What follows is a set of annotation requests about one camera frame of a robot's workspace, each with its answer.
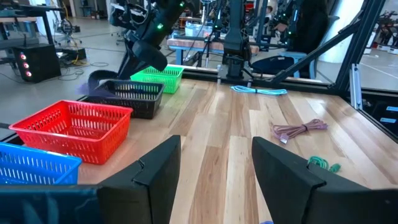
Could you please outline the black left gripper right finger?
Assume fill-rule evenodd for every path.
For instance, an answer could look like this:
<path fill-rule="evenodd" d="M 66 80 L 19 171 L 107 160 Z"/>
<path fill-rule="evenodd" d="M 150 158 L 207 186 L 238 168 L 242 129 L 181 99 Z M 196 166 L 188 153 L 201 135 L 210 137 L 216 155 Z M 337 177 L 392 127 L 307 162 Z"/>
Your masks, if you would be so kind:
<path fill-rule="evenodd" d="M 259 136 L 252 139 L 252 161 L 274 223 L 310 223 L 313 194 L 334 173 Z"/>

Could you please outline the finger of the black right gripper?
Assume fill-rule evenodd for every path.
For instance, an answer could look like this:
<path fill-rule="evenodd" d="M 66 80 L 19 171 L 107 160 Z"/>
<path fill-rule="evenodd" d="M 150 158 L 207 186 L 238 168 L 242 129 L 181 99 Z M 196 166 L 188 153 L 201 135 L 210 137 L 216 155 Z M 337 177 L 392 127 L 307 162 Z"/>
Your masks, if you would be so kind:
<path fill-rule="evenodd" d="M 88 77 L 88 94 L 90 96 L 114 96 L 108 90 L 96 89 L 101 80 L 116 79 L 118 74 L 109 70 L 97 70 Z"/>

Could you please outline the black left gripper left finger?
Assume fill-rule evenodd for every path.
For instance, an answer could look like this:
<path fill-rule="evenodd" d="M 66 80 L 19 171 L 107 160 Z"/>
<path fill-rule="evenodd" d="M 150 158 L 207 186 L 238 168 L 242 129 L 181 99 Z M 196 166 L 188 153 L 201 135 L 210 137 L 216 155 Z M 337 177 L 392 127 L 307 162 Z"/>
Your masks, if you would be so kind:
<path fill-rule="evenodd" d="M 181 140 L 173 135 L 99 183 L 105 223 L 168 224 L 180 175 Z"/>

